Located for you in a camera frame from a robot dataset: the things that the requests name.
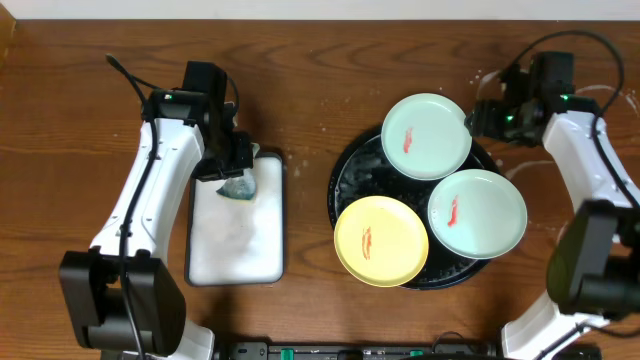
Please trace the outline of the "green yellow sponge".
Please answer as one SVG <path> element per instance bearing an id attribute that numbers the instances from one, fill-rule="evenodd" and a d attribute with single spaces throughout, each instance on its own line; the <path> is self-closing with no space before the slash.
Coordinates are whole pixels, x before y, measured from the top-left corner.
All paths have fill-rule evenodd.
<path id="1" fill-rule="evenodd" d="M 257 181 L 253 168 L 244 169 L 238 177 L 226 179 L 216 193 L 232 200 L 251 201 L 257 193 Z"/>

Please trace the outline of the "light green plate top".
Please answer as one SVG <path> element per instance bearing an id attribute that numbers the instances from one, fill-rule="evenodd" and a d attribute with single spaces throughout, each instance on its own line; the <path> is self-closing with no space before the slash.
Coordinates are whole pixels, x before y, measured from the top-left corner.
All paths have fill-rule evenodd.
<path id="1" fill-rule="evenodd" d="M 420 93 L 396 103 L 381 129 L 389 163 L 401 174 L 421 181 L 441 179 L 457 170 L 470 153 L 472 138 L 465 113 L 452 100 Z"/>

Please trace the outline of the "light green plate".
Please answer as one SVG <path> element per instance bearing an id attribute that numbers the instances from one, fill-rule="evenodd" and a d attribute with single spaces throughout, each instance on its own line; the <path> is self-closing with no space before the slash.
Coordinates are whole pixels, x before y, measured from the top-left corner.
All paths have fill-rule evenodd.
<path id="1" fill-rule="evenodd" d="M 472 138 L 465 113 L 452 100 L 420 93 L 396 103 L 381 129 L 389 163 L 401 174 L 421 181 L 441 179 L 457 170 L 470 153 Z"/>
<path id="2" fill-rule="evenodd" d="M 481 169 L 462 170 L 440 181 L 429 197 L 427 215 L 446 249 L 476 260 L 516 247 L 528 221 L 519 190 L 505 177 Z"/>

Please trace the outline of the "yellow plate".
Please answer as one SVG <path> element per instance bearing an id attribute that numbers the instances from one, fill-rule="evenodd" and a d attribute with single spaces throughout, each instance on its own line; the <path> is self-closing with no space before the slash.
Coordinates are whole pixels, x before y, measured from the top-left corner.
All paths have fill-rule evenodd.
<path id="1" fill-rule="evenodd" d="M 348 205 L 335 225 L 334 246 L 352 276 L 382 288 L 412 280 L 429 254 L 420 217 L 403 202 L 385 196 L 368 196 Z"/>

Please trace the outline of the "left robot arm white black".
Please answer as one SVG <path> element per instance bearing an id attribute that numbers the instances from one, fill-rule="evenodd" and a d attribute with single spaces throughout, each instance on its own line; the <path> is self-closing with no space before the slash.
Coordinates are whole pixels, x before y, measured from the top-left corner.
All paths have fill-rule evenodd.
<path id="1" fill-rule="evenodd" d="M 111 215 L 88 250 L 68 251 L 59 279 L 78 344 L 113 359 L 211 359 L 213 332 L 188 319 L 167 267 L 171 231 L 190 179 L 238 177 L 253 164 L 236 131 L 238 100 L 153 90 L 140 143 Z"/>

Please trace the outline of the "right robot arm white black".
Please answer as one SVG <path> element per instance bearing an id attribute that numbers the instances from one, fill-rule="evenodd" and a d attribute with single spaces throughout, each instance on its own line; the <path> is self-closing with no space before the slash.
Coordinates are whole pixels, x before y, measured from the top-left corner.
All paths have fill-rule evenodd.
<path id="1" fill-rule="evenodd" d="M 638 312 L 639 189 L 609 143 L 596 101 L 480 100 L 465 125 L 473 136 L 542 146 L 575 212 L 551 256 L 545 292 L 502 328 L 502 355 L 551 359 L 583 334 L 607 333 Z"/>

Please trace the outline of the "rectangular soapy water tray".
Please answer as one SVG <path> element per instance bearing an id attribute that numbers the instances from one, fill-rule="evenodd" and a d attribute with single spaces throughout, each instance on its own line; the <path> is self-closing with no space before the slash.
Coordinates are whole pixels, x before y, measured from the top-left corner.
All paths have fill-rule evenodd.
<path id="1" fill-rule="evenodd" d="M 189 194 L 185 280 L 194 287 L 270 284 L 285 267 L 282 159 L 263 153 L 249 170 L 257 182 L 251 200 L 218 193 L 222 180 L 194 180 Z"/>

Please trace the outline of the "round black tray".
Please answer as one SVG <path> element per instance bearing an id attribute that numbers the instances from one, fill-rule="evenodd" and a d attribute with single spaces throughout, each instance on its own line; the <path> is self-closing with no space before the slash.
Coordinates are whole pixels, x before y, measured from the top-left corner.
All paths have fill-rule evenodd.
<path id="1" fill-rule="evenodd" d="M 411 179 L 387 160 L 381 145 L 381 128 L 365 131 L 346 147 L 331 173 L 328 215 L 332 226 L 344 209 L 367 196 L 386 196 L 403 202 L 420 217 L 429 237 L 429 255 L 420 272 L 402 286 L 413 290 L 436 290 L 458 285 L 478 274 L 489 262 L 465 258 L 446 249 L 431 230 L 428 201 L 436 180 Z"/>

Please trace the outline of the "black base rail bottom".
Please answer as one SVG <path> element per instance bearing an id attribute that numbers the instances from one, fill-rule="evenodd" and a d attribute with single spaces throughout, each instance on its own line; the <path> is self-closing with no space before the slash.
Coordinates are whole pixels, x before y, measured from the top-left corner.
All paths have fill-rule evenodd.
<path id="1" fill-rule="evenodd" d="M 501 359 L 491 342 L 442 335 L 431 342 L 272 341 L 263 337 L 222 337 L 213 360 L 392 360 Z"/>

